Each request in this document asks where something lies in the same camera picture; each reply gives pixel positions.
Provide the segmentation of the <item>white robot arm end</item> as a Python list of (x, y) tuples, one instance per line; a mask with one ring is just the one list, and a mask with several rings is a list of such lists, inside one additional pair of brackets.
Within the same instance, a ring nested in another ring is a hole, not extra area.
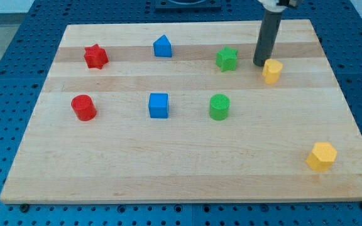
[(258, 0), (267, 11), (281, 13), (287, 8), (295, 9), (300, 6), (303, 0)]

